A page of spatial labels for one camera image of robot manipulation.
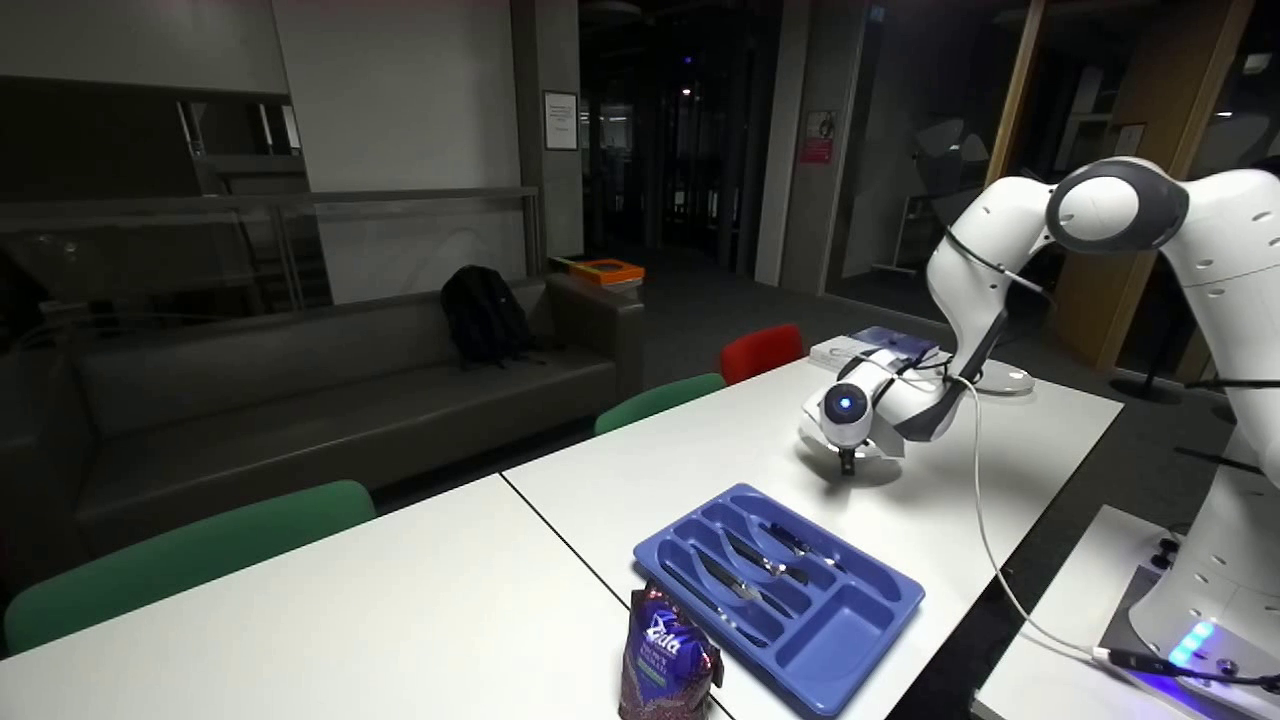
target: backpack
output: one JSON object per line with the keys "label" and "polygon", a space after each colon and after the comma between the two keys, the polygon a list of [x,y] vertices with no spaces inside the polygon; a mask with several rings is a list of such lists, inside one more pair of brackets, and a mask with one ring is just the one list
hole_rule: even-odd
{"label": "backpack", "polygon": [[474,363],[504,363],[538,349],[526,308],[496,267],[470,266],[441,288],[454,349]]}

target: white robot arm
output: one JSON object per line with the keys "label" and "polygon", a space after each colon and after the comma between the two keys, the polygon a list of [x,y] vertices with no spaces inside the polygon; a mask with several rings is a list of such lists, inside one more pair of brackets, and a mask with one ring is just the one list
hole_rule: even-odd
{"label": "white robot arm", "polygon": [[929,293],[957,334],[957,352],[929,374],[866,374],[871,412],[904,442],[932,442],[979,382],[1006,323],[1008,284],[1045,249],[1164,253],[1204,334],[1237,412],[1222,467],[1173,574],[1131,604],[1131,627],[1180,670],[1280,672],[1280,180],[1215,171],[1191,184],[1137,158],[1076,167],[1063,184],[997,180],[929,260]]}

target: chair backrest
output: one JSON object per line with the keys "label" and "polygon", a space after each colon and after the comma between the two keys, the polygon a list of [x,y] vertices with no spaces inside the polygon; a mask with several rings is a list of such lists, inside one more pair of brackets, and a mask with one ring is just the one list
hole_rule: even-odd
{"label": "chair backrest", "polygon": [[800,323],[769,323],[719,349],[726,383],[739,383],[807,352]]}
{"label": "chair backrest", "polygon": [[702,378],[683,378],[683,382],[673,382],[673,383],[656,383],[656,389],[638,393],[638,397],[612,406],[610,412],[600,412],[595,418],[595,435],[618,432],[623,423],[638,423],[645,418],[656,418],[665,410],[702,399],[702,397],[708,397],[717,389],[726,389],[719,374],[702,374]]}
{"label": "chair backrest", "polygon": [[365,484],[332,480],[150,535],[18,593],[3,614],[10,651],[59,639],[371,515]]}

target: gray sofa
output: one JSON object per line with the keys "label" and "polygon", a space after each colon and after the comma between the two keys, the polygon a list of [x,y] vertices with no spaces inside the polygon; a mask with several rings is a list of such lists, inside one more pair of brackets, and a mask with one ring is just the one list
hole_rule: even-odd
{"label": "gray sofa", "polygon": [[10,355],[3,580],[335,475],[384,488],[640,389],[638,301],[574,278],[516,296],[544,352],[504,369],[458,361],[435,296]]}

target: dark floor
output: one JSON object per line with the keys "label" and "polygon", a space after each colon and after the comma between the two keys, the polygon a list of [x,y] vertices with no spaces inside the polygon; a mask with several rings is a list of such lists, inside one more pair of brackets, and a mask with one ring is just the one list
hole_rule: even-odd
{"label": "dark floor", "polygon": [[[807,340],[851,334],[866,323],[894,323],[918,337],[950,346],[950,330],[920,322],[902,308],[871,308],[846,296],[800,296],[779,288],[760,288],[750,278],[733,278],[694,258],[640,258],[647,267],[645,305],[647,305],[647,383],[717,369],[719,346],[760,323],[797,322]],[[869,301],[894,301],[888,284],[869,288]],[[1045,334],[1045,312],[1020,312],[1002,346],[1002,361],[1020,363],[1045,382],[1083,389],[1096,397],[1126,399],[1126,412],[1104,432],[1096,453],[1079,463],[1060,500],[1045,513],[1038,533],[1008,561],[1008,580],[1034,604],[1060,561],[1074,554],[1101,503],[1149,515],[1164,529],[1187,529],[1204,488],[1210,463],[1187,460],[1178,450],[1222,453],[1228,423],[1214,397],[1178,397],[1178,406],[1149,406],[1121,397],[1110,382],[1052,346]],[[566,450],[589,435],[589,423],[554,432],[526,450],[487,453],[464,467],[423,475],[384,503],[403,503],[423,494],[458,488],[474,475],[526,463],[550,450]],[[997,593],[970,614],[950,650],[932,660],[923,681],[910,694],[897,717],[970,717],[970,697],[979,690],[984,672],[1002,660],[1006,644],[1017,632],[1017,614]]]}

